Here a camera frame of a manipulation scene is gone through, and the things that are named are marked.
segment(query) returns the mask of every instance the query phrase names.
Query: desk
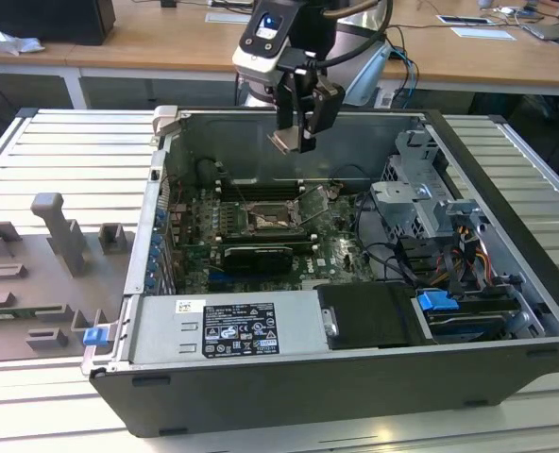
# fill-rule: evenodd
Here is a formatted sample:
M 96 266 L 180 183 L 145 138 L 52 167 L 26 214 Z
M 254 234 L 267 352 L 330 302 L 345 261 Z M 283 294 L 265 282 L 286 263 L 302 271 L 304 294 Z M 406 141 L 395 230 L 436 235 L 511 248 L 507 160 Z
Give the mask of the desk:
M 441 24 L 428 3 L 395 3 L 392 24 Z M 434 3 L 443 14 L 479 15 L 473 0 Z M 104 45 L 45 43 L 45 52 L 20 57 L 0 52 L 0 73 L 61 76 L 77 109 L 89 106 L 82 77 L 233 80 L 231 56 L 243 25 L 206 23 L 209 10 L 203 6 L 160 8 L 155 1 L 114 0 L 114 7 L 116 25 Z M 420 68 L 418 88 L 559 94 L 559 46 L 523 30 L 506 29 L 516 41 L 459 38 L 449 28 L 404 29 L 408 52 Z M 397 45 L 397 31 L 389 35 Z M 403 77 L 403 64 L 389 61 L 381 87 L 394 90 Z

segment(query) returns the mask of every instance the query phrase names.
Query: blue plastic clip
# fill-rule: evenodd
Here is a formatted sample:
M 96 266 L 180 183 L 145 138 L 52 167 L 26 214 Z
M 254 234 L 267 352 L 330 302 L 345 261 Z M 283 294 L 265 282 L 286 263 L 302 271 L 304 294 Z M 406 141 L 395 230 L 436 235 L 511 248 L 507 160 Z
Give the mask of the blue plastic clip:
M 418 303 L 422 310 L 458 310 L 460 306 L 447 291 L 425 291 L 418 296 Z
M 107 346 L 109 327 L 89 327 L 84 331 L 82 344 L 85 346 Z

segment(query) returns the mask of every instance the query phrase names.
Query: power supply label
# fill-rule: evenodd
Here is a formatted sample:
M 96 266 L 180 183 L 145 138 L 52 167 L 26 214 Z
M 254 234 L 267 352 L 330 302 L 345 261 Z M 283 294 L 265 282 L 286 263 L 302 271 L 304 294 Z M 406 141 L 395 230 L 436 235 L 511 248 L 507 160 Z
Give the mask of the power supply label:
M 273 304 L 207 305 L 202 354 L 207 359 L 279 354 Z

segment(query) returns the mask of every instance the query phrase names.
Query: black box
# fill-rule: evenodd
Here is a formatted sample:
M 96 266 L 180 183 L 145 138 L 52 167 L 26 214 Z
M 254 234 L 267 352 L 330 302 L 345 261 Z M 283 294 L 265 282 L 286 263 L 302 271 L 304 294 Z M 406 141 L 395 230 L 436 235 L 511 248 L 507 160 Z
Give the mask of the black box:
M 0 0 L 0 31 L 44 45 L 101 45 L 115 20 L 111 0 Z

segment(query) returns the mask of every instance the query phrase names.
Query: paper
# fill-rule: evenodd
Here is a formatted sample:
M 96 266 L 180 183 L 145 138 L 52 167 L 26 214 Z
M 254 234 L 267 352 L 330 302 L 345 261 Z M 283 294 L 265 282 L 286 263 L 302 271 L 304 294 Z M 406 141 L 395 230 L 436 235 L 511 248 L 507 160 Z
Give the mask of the paper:
M 479 29 L 474 27 L 459 27 L 453 26 L 451 28 L 453 32 L 461 38 L 481 38 L 482 40 L 506 40 L 506 41 L 516 41 L 517 39 L 513 37 L 510 33 L 503 30 L 487 30 Z
M 206 22 L 213 24 L 247 24 L 250 14 L 227 14 L 226 12 L 209 12 Z
M 44 47 L 36 38 L 15 38 L 0 31 L 0 49 L 18 57 L 20 53 L 41 52 Z

